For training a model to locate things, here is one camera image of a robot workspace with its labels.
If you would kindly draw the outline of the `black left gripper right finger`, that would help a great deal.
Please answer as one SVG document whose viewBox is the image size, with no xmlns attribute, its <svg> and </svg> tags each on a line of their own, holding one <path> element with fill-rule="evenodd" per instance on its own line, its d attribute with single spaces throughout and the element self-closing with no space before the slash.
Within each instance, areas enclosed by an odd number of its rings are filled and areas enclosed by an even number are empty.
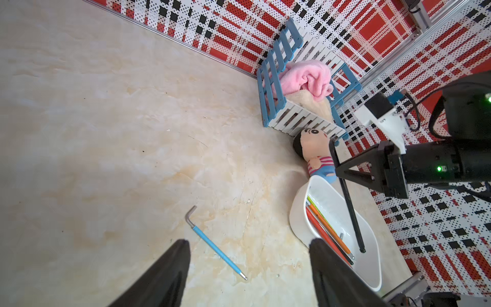
<svg viewBox="0 0 491 307">
<path fill-rule="evenodd" d="M 318 306 L 387 306 L 322 239 L 309 245 Z"/>
</svg>

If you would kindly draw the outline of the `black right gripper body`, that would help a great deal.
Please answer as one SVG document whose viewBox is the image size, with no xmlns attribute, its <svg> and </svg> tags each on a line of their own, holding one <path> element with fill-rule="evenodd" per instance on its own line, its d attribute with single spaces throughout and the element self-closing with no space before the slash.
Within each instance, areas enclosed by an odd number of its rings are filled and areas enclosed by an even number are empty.
<svg viewBox="0 0 491 307">
<path fill-rule="evenodd" d="M 400 149 L 392 141 L 383 141 L 378 146 L 378 153 L 381 155 L 382 192 L 387 197 L 408 198 Z"/>
</svg>

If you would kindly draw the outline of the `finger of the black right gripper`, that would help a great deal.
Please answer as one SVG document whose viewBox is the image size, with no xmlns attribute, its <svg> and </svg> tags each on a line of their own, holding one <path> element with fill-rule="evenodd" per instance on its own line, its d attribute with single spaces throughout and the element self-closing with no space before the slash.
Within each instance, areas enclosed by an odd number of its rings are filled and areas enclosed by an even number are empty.
<svg viewBox="0 0 491 307">
<path fill-rule="evenodd" d="M 373 145 L 368 150 L 344 162 L 334 159 L 336 175 L 368 189 L 383 192 L 386 182 L 384 174 L 384 152 Z"/>
</svg>

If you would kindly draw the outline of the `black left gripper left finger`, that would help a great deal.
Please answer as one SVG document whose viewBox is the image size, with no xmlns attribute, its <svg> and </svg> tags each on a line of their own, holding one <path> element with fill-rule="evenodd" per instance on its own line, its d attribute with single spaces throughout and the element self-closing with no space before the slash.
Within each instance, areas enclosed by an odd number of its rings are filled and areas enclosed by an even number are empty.
<svg viewBox="0 0 491 307">
<path fill-rule="evenodd" d="M 187 240 L 177 240 L 111 306 L 180 306 L 191 261 Z"/>
</svg>

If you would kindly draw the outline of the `dark thin hex key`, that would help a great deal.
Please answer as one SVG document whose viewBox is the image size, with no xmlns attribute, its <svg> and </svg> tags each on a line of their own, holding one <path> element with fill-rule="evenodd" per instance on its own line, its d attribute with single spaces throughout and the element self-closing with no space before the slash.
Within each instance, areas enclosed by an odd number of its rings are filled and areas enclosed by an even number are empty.
<svg viewBox="0 0 491 307">
<path fill-rule="evenodd" d="M 323 225 L 322 221 L 318 218 L 318 214 L 313 210 L 314 207 L 309 205 L 306 207 L 306 214 L 309 222 L 313 225 L 319 236 L 332 248 L 334 251 L 344 259 L 344 261 L 349 265 L 353 266 L 354 262 L 352 259 L 344 252 L 341 246 L 335 241 L 334 237 L 328 232 L 328 229 Z"/>
</svg>

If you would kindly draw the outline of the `long black hex key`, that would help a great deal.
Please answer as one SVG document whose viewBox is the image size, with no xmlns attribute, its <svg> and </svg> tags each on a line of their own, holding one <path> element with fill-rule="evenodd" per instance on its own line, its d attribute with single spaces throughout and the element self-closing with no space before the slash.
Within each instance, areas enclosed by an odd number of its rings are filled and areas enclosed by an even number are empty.
<svg viewBox="0 0 491 307">
<path fill-rule="evenodd" d="M 336 152 L 336 143 L 337 142 L 338 142 L 338 137 L 337 136 L 332 137 L 329 141 L 329 149 L 331 151 L 331 155 L 332 155 L 332 158 L 334 161 L 336 176 L 340 180 L 341 190 L 342 190 L 344 198 L 345 198 L 345 202 L 346 202 L 347 209 L 348 209 L 349 216 L 350 216 L 350 220 L 352 222 L 352 226 L 353 226 L 353 229 L 355 232 L 355 237 L 357 240 L 359 251 L 361 253 L 365 253 L 366 247 L 365 247 L 363 236 L 362 236 L 362 233 L 361 233 L 361 230 L 359 227 L 358 218 L 356 216 L 356 212 L 355 212 L 355 209 L 354 209 L 354 206 L 352 203 L 352 199 L 350 197 L 349 188 L 348 188 L 348 185 L 346 183 L 346 180 L 341 177 L 341 168 L 340 168 L 341 163 L 340 163 L 339 157 L 338 157 L 337 152 Z"/>
</svg>

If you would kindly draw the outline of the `light blue hex key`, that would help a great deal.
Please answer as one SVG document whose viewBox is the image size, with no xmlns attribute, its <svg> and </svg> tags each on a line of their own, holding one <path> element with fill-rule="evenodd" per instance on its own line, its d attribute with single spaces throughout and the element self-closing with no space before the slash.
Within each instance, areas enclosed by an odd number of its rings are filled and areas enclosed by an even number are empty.
<svg viewBox="0 0 491 307">
<path fill-rule="evenodd" d="M 197 206 L 192 206 L 191 209 L 185 215 L 186 223 L 191 229 L 222 259 L 224 260 L 236 274 L 241 276 L 245 281 L 248 281 L 248 277 L 242 272 L 242 270 L 224 253 L 207 235 L 191 221 L 191 215 L 197 209 Z"/>
</svg>

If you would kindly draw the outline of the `orange hex key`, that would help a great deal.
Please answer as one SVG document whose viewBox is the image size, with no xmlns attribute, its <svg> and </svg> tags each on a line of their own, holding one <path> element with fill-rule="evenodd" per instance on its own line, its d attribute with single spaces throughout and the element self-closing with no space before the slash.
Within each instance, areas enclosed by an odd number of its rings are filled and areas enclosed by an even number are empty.
<svg viewBox="0 0 491 307">
<path fill-rule="evenodd" d="M 315 209 L 310 204 L 308 205 L 308 207 L 309 207 L 310 211 L 312 211 L 312 213 L 315 215 L 315 217 L 317 218 L 317 220 L 319 220 L 320 223 L 323 225 L 325 231 L 331 236 L 332 240 L 343 251 L 343 254 L 345 256 L 347 256 L 350 260 L 355 260 L 355 257 L 352 254 L 351 250 L 342 241 L 342 239 L 340 238 L 340 236 L 334 231 L 333 227 L 327 222 L 327 220 L 326 219 L 323 219 L 321 216 L 319 216 L 315 212 Z"/>
</svg>

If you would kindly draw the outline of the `green hex key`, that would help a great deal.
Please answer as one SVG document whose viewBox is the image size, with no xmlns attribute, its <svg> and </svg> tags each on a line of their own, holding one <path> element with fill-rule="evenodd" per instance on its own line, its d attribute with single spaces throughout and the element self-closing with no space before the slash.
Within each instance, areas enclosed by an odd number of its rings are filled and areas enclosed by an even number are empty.
<svg viewBox="0 0 491 307">
<path fill-rule="evenodd" d="M 315 212 L 321 216 L 323 219 L 325 219 L 324 215 L 321 213 L 321 211 L 318 209 L 316 203 L 311 199 L 310 196 L 307 196 L 307 201 L 309 202 L 309 204 L 315 209 Z"/>
</svg>

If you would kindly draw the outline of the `red hex key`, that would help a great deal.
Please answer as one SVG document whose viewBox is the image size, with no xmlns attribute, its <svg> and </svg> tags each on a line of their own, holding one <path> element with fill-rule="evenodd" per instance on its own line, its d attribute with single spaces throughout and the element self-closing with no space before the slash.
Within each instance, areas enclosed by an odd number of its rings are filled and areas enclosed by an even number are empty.
<svg viewBox="0 0 491 307">
<path fill-rule="evenodd" d="M 309 222 L 313 225 L 319 236 L 327 243 L 329 247 L 334 249 L 334 252 L 338 256 L 340 256 L 349 266 L 351 266 L 351 263 L 348 260 L 348 258 L 343 255 L 340 248 L 337 247 L 336 243 L 331 239 L 329 234 L 323 229 L 323 227 L 320 225 L 320 223 L 317 221 L 317 219 L 314 217 L 313 213 L 309 209 L 306 209 L 306 215 L 308 217 Z"/>
</svg>

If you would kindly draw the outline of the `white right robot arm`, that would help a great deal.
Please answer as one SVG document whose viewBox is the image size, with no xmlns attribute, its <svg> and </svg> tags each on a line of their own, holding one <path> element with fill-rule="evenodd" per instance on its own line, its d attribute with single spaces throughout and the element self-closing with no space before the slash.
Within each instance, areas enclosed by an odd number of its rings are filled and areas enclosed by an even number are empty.
<svg viewBox="0 0 491 307">
<path fill-rule="evenodd" d="M 442 93 L 428 123 L 434 142 L 406 145 L 409 126 L 383 93 L 355 115 L 376 125 L 387 137 L 357 156 L 340 162 L 334 154 L 341 186 L 355 182 L 388 197 L 408 198 L 410 184 L 465 191 L 490 201 L 490 72 L 468 75 L 438 89 Z"/>
</svg>

